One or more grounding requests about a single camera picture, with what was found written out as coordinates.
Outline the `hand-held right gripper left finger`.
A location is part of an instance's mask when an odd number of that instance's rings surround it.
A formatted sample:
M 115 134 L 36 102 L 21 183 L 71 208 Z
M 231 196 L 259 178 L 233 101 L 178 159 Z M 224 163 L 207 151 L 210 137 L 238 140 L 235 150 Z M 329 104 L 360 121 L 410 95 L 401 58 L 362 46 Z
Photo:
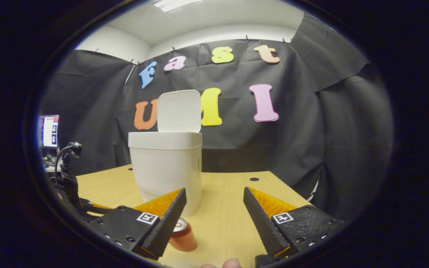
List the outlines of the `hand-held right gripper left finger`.
M 163 256 L 186 203 L 183 187 L 135 208 L 121 205 L 110 209 L 88 225 L 118 247 L 157 261 Z

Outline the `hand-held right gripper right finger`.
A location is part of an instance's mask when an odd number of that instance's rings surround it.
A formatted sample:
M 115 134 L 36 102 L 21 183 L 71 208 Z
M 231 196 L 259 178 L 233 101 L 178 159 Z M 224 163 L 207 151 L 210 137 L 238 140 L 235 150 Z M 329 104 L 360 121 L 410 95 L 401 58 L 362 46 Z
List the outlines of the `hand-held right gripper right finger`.
M 244 188 L 243 202 L 272 258 L 306 251 L 344 225 L 312 205 L 296 207 L 252 187 Z

